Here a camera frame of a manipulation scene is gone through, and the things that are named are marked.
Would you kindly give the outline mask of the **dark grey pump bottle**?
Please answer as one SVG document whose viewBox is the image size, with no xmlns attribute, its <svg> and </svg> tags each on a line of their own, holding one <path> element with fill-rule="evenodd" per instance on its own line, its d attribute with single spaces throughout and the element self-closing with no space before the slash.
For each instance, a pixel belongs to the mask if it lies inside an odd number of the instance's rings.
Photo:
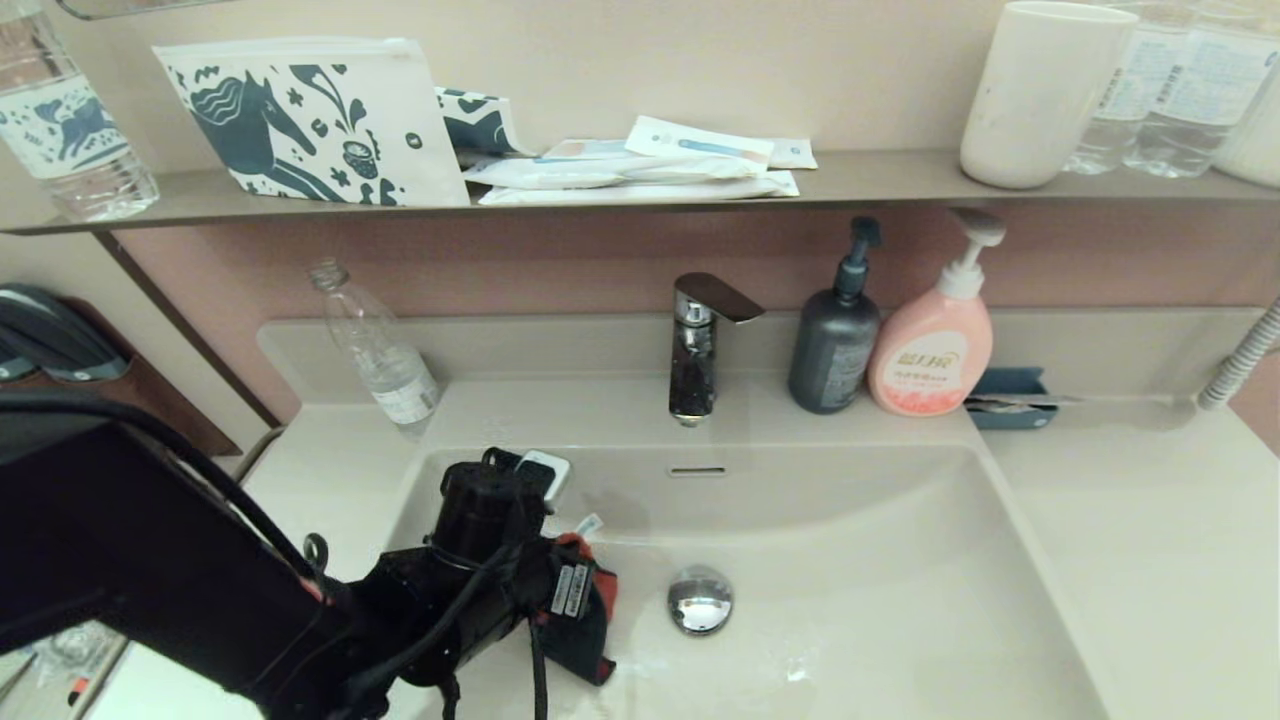
<svg viewBox="0 0 1280 720">
<path fill-rule="evenodd" d="M 788 369 L 788 391 L 804 410 L 836 414 L 859 396 L 881 329 L 881 309 L 867 295 L 869 250 L 882 243 L 872 217 L 851 222 L 851 249 L 828 290 L 803 306 Z"/>
</svg>

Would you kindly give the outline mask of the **chrome sink faucet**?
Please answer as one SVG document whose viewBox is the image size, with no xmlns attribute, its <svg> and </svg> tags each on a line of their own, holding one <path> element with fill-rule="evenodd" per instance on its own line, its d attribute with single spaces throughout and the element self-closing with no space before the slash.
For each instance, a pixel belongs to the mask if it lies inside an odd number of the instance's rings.
<svg viewBox="0 0 1280 720">
<path fill-rule="evenodd" d="M 713 414 L 717 322 L 742 324 L 764 314 L 762 305 L 710 273 L 675 279 L 668 410 L 681 427 L 696 428 Z"/>
</svg>

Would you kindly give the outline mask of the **orange cleaning cloth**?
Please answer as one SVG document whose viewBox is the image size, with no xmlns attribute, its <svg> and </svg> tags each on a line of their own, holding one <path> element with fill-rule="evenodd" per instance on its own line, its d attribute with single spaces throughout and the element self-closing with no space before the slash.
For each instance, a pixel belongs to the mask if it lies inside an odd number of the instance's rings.
<svg viewBox="0 0 1280 720">
<path fill-rule="evenodd" d="M 589 536 L 600 527 L 599 516 L 590 515 L 577 528 L 556 538 L 584 538 L 590 543 Z M 538 685 L 547 680 L 548 664 L 554 664 L 594 687 L 604 685 L 613 675 L 616 661 L 605 655 L 605 646 L 620 594 L 620 579 L 614 571 L 604 566 L 602 569 L 602 615 L 591 615 L 582 623 L 559 618 L 527 619 Z"/>
</svg>

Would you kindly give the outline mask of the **brown hair dryer holder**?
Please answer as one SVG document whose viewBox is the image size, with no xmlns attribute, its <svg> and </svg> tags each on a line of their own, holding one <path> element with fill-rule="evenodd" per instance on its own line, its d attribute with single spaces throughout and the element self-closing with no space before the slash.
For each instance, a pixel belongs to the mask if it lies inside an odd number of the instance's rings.
<svg viewBox="0 0 1280 720">
<path fill-rule="evenodd" d="M 118 331 L 92 304 L 64 297 L 81 315 L 87 316 L 108 340 L 125 354 L 128 364 L 122 377 L 109 380 L 69 382 L 36 370 L 20 379 L 0 379 L 0 391 L 76 389 L 119 404 L 129 404 L 150 413 L 180 432 L 196 448 L 220 457 L 242 454 L 241 447 L 197 409 L 145 355 Z"/>
</svg>

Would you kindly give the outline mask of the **blue plastic box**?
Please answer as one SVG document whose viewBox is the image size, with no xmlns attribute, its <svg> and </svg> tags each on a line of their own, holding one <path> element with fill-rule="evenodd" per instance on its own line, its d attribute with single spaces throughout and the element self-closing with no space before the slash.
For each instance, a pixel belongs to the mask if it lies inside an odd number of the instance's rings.
<svg viewBox="0 0 1280 720">
<path fill-rule="evenodd" d="M 977 382 L 972 395 L 1047 395 L 1039 366 L 991 368 Z M 969 409 L 968 416 L 979 430 L 1034 430 L 1047 427 L 1059 414 L 1053 406 L 1036 405 L 1020 413 L 992 413 Z"/>
</svg>

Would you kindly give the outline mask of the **clear water bottle white label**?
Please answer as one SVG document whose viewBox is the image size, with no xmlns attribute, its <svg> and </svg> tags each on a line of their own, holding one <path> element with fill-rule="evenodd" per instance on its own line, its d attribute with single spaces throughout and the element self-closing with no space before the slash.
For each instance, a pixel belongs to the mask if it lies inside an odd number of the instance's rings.
<svg viewBox="0 0 1280 720">
<path fill-rule="evenodd" d="M 1197 0 L 1185 42 L 1140 127 L 1126 168 L 1203 176 L 1280 63 L 1280 0 Z"/>
<path fill-rule="evenodd" d="M 1079 176 L 1115 170 L 1134 149 L 1196 18 L 1198 0 L 1082 0 L 1139 18 L 1126 50 L 1064 168 Z"/>
</svg>

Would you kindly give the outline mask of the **white plastic cup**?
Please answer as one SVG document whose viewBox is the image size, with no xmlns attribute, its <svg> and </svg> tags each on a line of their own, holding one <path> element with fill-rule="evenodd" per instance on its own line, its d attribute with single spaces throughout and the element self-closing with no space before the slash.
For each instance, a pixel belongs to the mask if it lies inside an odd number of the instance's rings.
<svg viewBox="0 0 1280 720">
<path fill-rule="evenodd" d="M 961 170 L 1033 190 L 1068 164 L 1139 23 L 1133 12 L 1011 0 L 998 18 L 960 143 Z"/>
</svg>

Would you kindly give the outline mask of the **white sink basin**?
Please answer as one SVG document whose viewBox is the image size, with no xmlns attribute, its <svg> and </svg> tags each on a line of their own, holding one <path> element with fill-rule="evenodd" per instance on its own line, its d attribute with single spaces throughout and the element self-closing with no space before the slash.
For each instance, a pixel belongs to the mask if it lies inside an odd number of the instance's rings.
<svg viewBox="0 0 1280 720">
<path fill-rule="evenodd" d="M 550 720 L 1108 720 L 1041 570 L 965 445 L 561 446 L 550 534 L 590 515 L 620 578 L 600 688 Z M 681 569 L 733 587 L 682 634 Z"/>
</svg>

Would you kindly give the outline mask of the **wall mirror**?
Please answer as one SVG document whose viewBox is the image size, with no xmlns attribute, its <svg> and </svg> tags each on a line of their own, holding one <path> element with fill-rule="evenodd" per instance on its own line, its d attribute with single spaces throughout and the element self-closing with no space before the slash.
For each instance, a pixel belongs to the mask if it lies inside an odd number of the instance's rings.
<svg viewBox="0 0 1280 720">
<path fill-rule="evenodd" d="M 132 15 L 174 12 L 196 6 L 238 3 L 239 0 L 51 0 L 68 15 L 86 22 L 111 20 Z"/>
</svg>

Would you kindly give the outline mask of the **empty clear plastic bottle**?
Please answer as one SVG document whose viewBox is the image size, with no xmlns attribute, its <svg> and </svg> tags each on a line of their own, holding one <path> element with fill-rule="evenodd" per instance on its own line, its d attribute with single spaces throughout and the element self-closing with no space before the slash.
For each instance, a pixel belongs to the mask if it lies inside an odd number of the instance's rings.
<svg viewBox="0 0 1280 720">
<path fill-rule="evenodd" d="M 401 333 L 394 313 L 355 282 L 334 258 L 307 269 L 320 293 L 328 334 L 396 429 L 422 436 L 442 400 L 442 386 L 422 352 Z"/>
</svg>

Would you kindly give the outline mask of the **white sachet blue stripe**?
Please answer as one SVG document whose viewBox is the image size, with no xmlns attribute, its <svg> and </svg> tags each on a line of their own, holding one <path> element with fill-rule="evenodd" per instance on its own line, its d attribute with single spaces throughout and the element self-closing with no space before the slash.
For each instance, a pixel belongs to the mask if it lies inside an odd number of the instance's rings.
<svg viewBox="0 0 1280 720">
<path fill-rule="evenodd" d="M 774 142 L 682 126 L 654 117 L 639 117 L 625 142 L 630 152 L 649 158 L 727 159 L 750 174 L 768 172 Z"/>
</svg>

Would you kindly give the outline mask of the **thin white stick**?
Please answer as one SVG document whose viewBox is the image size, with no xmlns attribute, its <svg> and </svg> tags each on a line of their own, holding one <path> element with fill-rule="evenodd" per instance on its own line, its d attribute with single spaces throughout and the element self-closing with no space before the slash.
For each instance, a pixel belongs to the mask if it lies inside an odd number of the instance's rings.
<svg viewBox="0 0 1280 720">
<path fill-rule="evenodd" d="M 978 393 L 968 396 L 963 405 L 975 413 L 1025 414 L 1050 413 L 1083 402 L 1084 398 L 1070 395 Z"/>
</svg>

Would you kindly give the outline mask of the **white pouch blue horse print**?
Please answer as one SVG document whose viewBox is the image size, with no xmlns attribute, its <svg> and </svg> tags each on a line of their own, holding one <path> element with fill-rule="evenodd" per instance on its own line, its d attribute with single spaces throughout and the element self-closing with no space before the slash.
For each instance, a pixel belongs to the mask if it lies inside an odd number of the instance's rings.
<svg viewBox="0 0 1280 720">
<path fill-rule="evenodd" d="M 415 40 L 280 37 L 154 54 L 247 193 L 388 208 L 470 202 Z"/>
</svg>

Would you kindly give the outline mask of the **dark grey hair dryer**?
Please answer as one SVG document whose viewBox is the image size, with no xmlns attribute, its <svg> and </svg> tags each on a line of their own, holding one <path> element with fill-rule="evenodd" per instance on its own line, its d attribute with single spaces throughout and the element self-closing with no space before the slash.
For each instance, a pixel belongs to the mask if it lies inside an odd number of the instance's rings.
<svg viewBox="0 0 1280 720">
<path fill-rule="evenodd" d="M 32 284 L 0 284 L 0 345 L 68 383 L 115 380 L 131 365 L 96 325 Z"/>
</svg>

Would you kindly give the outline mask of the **water bottle blue deer label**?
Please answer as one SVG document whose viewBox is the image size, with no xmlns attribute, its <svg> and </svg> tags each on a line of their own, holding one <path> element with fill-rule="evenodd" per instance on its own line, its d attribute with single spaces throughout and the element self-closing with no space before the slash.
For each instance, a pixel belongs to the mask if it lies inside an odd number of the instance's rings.
<svg viewBox="0 0 1280 720">
<path fill-rule="evenodd" d="M 0 0 L 0 140 L 64 217 L 122 219 L 160 197 L 40 0 Z"/>
</svg>

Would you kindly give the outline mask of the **white ribbed container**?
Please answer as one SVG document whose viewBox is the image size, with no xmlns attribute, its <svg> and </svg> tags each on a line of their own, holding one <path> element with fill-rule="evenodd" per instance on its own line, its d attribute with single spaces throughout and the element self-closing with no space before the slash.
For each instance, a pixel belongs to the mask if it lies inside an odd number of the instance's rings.
<svg viewBox="0 0 1280 720">
<path fill-rule="evenodd" d="M 1240 181 L 1280 190 L 1280 68 L 1265 81 L 1211 167 Z"/>
</svg>

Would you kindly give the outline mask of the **shrink-wrapped water bottle pack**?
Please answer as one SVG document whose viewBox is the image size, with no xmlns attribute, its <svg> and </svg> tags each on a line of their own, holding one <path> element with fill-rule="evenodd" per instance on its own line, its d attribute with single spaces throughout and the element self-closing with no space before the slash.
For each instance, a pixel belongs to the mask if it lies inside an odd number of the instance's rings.
<svg viewBox="0 0 1280 720">
<path fill-rule="evenodd" d="M 74 720 L 125 647 L 123 634 L 90 621 L 0 653 L 0 720 Z"/>
</svg>

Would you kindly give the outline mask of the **white sachet peach print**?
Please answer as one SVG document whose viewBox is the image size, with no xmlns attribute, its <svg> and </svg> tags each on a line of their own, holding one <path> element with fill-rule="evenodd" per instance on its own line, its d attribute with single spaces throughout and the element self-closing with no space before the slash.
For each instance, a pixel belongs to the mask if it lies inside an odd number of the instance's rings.
<svg viewBox="0 0 1280 720">
<path fill-rule="evenodd" d="M 623 138 L 566 138 L 548 149 L 540 160 L 548 161 L 579 161 L 579 160 L 620 160 L 640 158 L 639 154 L 626 149 Z"/>
</svg>

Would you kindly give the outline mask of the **chrome drain stopper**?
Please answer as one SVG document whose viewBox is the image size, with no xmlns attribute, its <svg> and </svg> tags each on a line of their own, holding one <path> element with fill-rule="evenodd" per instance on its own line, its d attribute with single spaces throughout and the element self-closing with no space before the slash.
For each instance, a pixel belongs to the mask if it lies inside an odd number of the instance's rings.
<svg viewBox="0 0 1280 720">
<path fill-rule="evenodd" d="M 733 587 L 721 571 L 692 565 L 676 573 L 669 583 L 666 607 L 675 626 L 685 635 L 705 637 L 722 632 L 733 611 Z"/>
</svg>

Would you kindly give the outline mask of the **white wipes pack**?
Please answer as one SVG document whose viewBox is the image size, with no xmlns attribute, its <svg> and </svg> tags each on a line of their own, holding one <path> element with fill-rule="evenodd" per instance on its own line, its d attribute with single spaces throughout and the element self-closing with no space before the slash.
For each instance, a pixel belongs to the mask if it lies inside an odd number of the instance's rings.
<svg viewBox="0 0 1280 720">
<path fill-rule="evenodd" d="M 764 176 L 749 161 L 722 158 L 502 159 L 462 173 L 467 182 L 508 190 L 594 190 L 620 184 L 695 184 Z"/>
</svg>

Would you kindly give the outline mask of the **grey wall shelf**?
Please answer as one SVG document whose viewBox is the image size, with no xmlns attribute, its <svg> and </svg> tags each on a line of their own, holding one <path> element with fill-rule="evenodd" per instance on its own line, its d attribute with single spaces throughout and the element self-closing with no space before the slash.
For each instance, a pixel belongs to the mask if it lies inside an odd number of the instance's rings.
<svg viewBox="0 0 1280 720">
<path fill-rule="evenodd" d="M 160 199 L 145 211 L 119 220 L 0 222 L 0 233 L 19 237 L 97 233 L 269 222 L 417 219 L 453 217 L 559 215 L 598 213 L 748 213 L 861 211 L 887 208 L 993 208 L 1027 204 L 1135 204 L 1175 209 L 1263 208 L 1280 210 L 1280 190 L 1252 184 L 1212 170 L 1194 179 L 1162 179 L 1129 169 L 1102 176 L 1059 176 L 1033 190 L 1004 190 L 965 176 L 959 155 L 947 149 L 829 151 L 819 167 L 801 170 L 792 199 L 695 199 L 676 202 L 618 201 L 586 204 L 481 205 L 472 188 L 466 206 L 393 208 L 380 204 L 334 204 L 243 192 L 218 170 L 160 176 Z"/>
</svg>

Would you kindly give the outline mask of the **folded blue print pouch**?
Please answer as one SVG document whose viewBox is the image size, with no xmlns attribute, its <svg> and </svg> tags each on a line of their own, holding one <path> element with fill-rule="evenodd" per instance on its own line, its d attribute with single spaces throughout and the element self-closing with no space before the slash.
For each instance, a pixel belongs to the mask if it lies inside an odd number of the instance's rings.
<svg viewBox="0 0 1280 720">
<path fill-rule="evenodd" d="M 435 87 L 435 95 L 461 168 L 493 158 L 539 154 L 520 140 L 508 97 L 440 86 Z"/>
</svg>

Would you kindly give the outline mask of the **pink pump soap bottle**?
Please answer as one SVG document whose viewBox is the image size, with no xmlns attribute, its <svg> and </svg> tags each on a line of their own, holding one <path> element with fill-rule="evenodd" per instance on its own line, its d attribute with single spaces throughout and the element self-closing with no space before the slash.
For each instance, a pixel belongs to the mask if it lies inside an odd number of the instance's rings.
<svg viewBox="0 0 1280 720">
<path fill-rule="evenodd" d="M 966 237 L 964 254 L 942 268 L 931 290 L 884 320 L 868 365 L 872 398 L 900 416 L 941 416 L 960 409 L 993 351 L 979 256 L 1002 243 L 1006 223 L 968 208 L 951 215 Z"/>
</svg>

